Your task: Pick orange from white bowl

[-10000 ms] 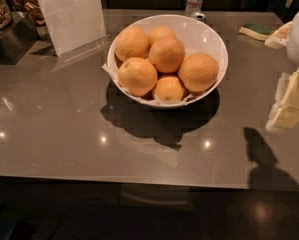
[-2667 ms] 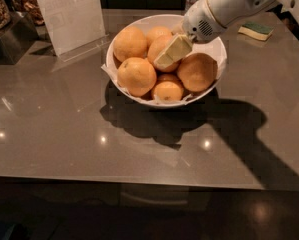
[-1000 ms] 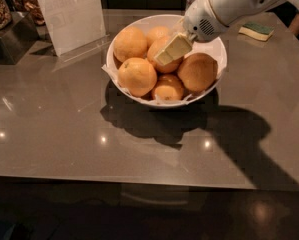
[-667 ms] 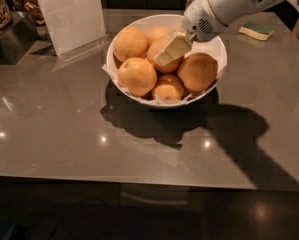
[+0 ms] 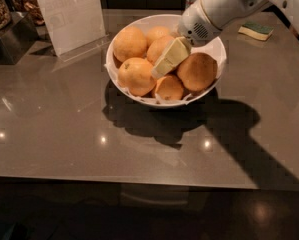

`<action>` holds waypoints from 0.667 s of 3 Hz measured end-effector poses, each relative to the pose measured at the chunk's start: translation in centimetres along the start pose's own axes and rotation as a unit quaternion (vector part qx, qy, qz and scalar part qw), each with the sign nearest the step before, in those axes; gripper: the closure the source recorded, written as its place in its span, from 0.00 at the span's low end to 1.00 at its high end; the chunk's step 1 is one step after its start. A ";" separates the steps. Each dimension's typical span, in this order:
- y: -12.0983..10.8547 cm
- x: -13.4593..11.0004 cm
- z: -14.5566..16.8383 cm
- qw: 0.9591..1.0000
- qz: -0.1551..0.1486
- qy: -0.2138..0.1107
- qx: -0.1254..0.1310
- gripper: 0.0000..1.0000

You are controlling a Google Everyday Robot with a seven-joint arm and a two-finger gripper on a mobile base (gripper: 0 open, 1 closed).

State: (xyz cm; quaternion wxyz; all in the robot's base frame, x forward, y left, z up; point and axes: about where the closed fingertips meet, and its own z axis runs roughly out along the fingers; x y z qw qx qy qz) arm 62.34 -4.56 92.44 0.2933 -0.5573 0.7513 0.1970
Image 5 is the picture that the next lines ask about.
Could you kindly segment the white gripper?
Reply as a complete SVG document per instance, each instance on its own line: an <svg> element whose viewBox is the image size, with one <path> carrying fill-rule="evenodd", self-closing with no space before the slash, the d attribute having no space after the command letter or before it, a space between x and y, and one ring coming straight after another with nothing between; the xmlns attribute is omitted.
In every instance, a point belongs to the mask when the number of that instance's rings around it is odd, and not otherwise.
<svg viewBox="0 0 299 240"><path fill-rule="evenodd" d="M191 54L192 47L200 47L217 38L221 30L210 20L204 0L196 0L182 14L177 37L163 50L155 62L152 75L159 79L170 73Z"/></svg>

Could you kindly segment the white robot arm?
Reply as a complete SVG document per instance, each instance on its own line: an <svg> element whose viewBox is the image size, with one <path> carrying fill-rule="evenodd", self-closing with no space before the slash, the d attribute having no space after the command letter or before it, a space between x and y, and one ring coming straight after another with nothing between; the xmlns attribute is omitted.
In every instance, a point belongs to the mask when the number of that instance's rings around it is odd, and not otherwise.
<svg viewBox="0 0 299 240"><path fill-rule="evenodd" d="M182 14L177 25L178 39L164 50L152 69L159 79L176 68L193 47L218 37L232 21L275 5L299 34L299 0L196 0Z"/></svg>

